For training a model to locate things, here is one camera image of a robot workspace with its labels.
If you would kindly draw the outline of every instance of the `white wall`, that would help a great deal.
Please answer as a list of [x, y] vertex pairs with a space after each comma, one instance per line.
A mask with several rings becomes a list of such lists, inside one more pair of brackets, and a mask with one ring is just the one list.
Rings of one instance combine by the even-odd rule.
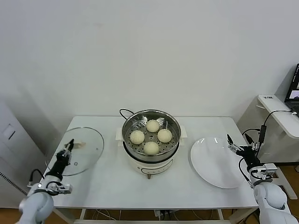
[[75, 115], [237, 121], [298, 62], [297, 0], [6, 0], [0, 95], [46, 150]]

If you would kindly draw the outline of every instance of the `table leg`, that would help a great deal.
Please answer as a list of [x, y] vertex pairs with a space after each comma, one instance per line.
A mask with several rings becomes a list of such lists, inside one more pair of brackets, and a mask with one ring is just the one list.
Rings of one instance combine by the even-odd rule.
[[75, 221], [75, 217], [71, 214], [67, 209], [54, 209], [53, 212], [61, 217], [68, 224], [73, 224]]
[[231, 224], [239, 223], [242, 219], [244, 219], [247, 216], [249, 216], [255, 210], [257, 210], [257, 208], [252, 208], [252, 209], [238, 209], [237, 211], [235, 211], [229, 217], [229, 220], [230, 220]]
[[218, 212], [219, 219], [224, 220], [221, 209], [217, 209], [217, 212]]

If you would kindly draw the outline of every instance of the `power cord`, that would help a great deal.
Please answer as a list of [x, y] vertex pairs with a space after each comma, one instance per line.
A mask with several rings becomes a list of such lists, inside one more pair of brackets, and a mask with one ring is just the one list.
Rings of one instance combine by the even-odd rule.
[[170, 210], [166, 210], [169, 216], [169, 221], [171, 221]]
[[30, 178], [29, 178], [29, 183], [30, 183], [30, 184], [33, 182], [33, 174], [34, 174], [34, 172], [36, 172], [36, 171], [41, 175], [41, 177], [42, 177], [43, 179], [45, 179], [45, 177], [43, 176], [42, 172], [41, 172], [39, 169], [34, 169], [34, 170], [32, 170], [32, 172], [31, 172], [31, 174], [30, 174]]
[[269, 113], [269, 115], [267, 116], [265, 122], [263, 123], [264, 126], [266, 125], [266, 122], [267, 122], [268, 118], [271, 116], [271, 114], [273, 114], [275, 112], [295, 112], [295, 111], [285, 111], [285, 110], [272, 111], [271, 113]]
[[240, 161], [239, 161], [239, 170], [241, 171], [241, 173], [244, 176], [244, 178], [246, 179], [246, 181], [249, 182], [249, 178], [243, 173], [243, 170], [241, 169], [242, 160], [244, 160], [244, 158], [240, 159]]
[[251, 130], [255, 130], [255, 131], [260, 131], [261, 129], [259, 129], [259, 128], [250, 128], [250, 129], [247, 129], [246, 131], [244, 131], [243, 133], [242, 133], [242, 135], [244, 135], [247, 131], [251, 131]]

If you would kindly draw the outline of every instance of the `wire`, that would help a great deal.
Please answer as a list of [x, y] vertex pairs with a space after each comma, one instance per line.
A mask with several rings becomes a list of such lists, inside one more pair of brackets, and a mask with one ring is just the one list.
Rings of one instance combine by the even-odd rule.
[[93, 218], [94, 218], [94, 215], [95, 215], [95, 213], [97, 212], [97, 210], [96, 211], [94, 211], [94, 213], [93, 213], [93, 217], [92, 217], [92, 220], [93, 220]]
[[32, 181], [33, 181], [33, 173], [36, 172], [36, 171], [41, 175], [41, 177], [42, 177], [43, 179], [45, 179], [45, 177], [43, 176], [43, 174], [41, 173], [41, 171], [40, 171], [39, 169], [34, 169], [34, 170], [32, 170], [32, 172], [31, 172], [31, 174], [30, 174], [29, 182], [32, 182]]
[[171, 217], [170, 217], [170, 210], [166, 210], [169, 216], [169, 221], [171, 221]]
[[294, 112], [294, 111], [284, 111], [284, 110], [277, 110], [277, 111], [272, 111], [271, 113], [269, 113], [269, 115], [267, 116], [265, 122], [263, 123], [263, 125], [266, 125], [266, 122], [268, 120], [268, 118], [271, 116], [271, 114], [275, 113], [275, 112]]
[[257, 152], [256, 152], [256, 157], [258, 156], [258, 153], [260, 152], [261, 146], [262, 146], [262, 144], [260, 144], [260, 145], [258, 146], [258, 149], [257, 149]]
[[197, 218], [199, 218], [200, 220], [203, 220], [201, 217], [199, 217], [198, 215], [195, 214], [195, 211], [194, 211], [194, 210], [192, 210], [192, 212], [193, 212], [193, 214], [194, 214]]
[[162, 212], [162, 215], [163, 215], [162, 221], [164, 221], [164, 219], [165, 219], [165, 211], [161, 210], [161, 212]]
[[212, 217], [213, 217], [213, 211], [214, 211], [214, 210], [212, 209], [211, 216], [210, 216], [209, 220], [211, 220]]
[[174, 217], [176, 218], [176, 220], [180, 221], [180, 220], [177, 218], [175, 212], [173, 212], [173, 215], [174, 215]]
[[134, 112], [132, 112], [132, 111], [130, 111], [130, 110], [128, 110], [128, 109], [120, 109], [120, 114], [121, 114], [121, 116], [122, 116], [124, 119], [127, 119], [127, 118], [122, 114], [121, 111], [128, 111], [128, 112], [134, 114]]
[[[261, 177], [254, 176], [253, 173], [256, 173], [256, 172], [257, 172], [257, 171], [252, 170], [252, 171], [250, 172], [250, 175], [253, 176], [254, 178], [258, 179], [258, 180], [264, 180], [264, 179], [261, 178]], [[272, 178], [272, 177], [271, 177], [270, 175], [266, 175], [265, 180], [268, 180], [268, 179], [271, 179], [271, 178]]]
[[249, 182], [249, 178], [243, 173], [243, 170], [241, 169], [241, 162], [244, 160], [244, 158], [240, 159], [239, 161], [239, 170], [243, 174], [244, 178], [246, 179], [247, 182]]
[[247, 131], [250, 131], [250, 130], [255, 130], [255, 131], [260, 131], [261, 129], [259, 129], [259, 128], [250, 128], [250, 129], [247, 129], [246, 131], [244, 131], [243, 133], [242, 133], [242, 135], [244, 135]]
[[106, 216], [107, 218], [109, 218], [109, 220], [111, 220], [111, 219], [116, 220], [115, 218], [113, 218], [113, 217], [110, 216], [110, 213], [109, 213], [109, 211], [108, 211], [107, 209], [105, 209], [105, 211], [108, 213], [108, 215], [106, 215], [105, 213], [101, 212], [101, 210], [96, 209], [96, 211], [97, 211], [98, 213], [100, 213], [100, 214]]

